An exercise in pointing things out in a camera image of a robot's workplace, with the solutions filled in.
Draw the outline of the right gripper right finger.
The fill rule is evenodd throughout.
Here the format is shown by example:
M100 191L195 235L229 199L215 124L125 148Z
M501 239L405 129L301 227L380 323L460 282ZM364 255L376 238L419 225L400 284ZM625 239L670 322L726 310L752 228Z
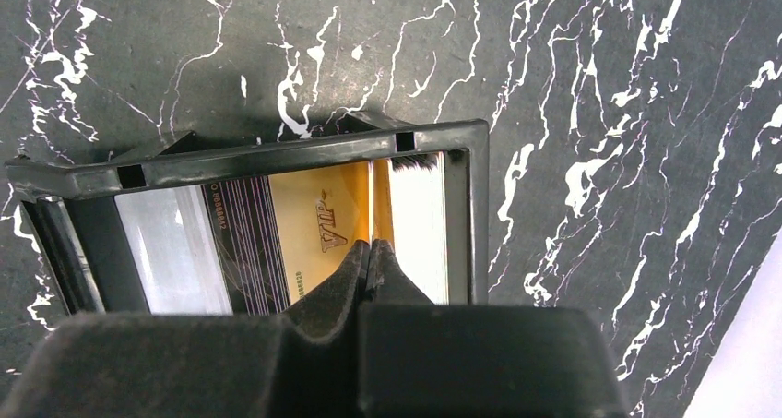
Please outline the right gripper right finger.
M571 308L436 305L372 244L358 308L363 417L624 417L596 322Z

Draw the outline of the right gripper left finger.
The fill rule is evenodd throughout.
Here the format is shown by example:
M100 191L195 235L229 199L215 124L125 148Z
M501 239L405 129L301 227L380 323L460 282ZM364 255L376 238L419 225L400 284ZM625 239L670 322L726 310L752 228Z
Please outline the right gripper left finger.
M274 316L79 314L34 351L5 417L352 417L370 247Z

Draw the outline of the black card tray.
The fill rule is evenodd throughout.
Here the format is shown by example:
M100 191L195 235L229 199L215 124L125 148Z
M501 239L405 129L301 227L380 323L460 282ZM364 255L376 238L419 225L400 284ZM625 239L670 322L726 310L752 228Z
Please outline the black card tray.
M293 305L271 175L437 152L444 154L447 304L481 303L489 126L480 119L414 125L351 112L335 129L301 140L211 149L189 131L107 162L65 165L18 156L7 162L6 174L69 313L150 313L114 198L198 185L233 314L265 316Z

